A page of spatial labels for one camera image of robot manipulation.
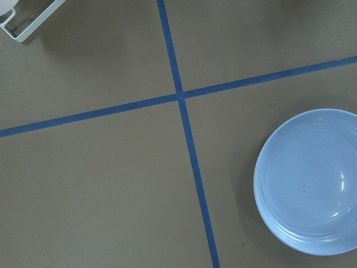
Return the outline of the blue plate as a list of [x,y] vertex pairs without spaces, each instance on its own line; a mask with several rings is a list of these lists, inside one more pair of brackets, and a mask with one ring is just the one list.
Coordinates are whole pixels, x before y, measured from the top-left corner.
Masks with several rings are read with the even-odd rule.
[[323,108],[285,121],[259,153],[253,190],[287,246],[316,256],[356,249],[356,115]]

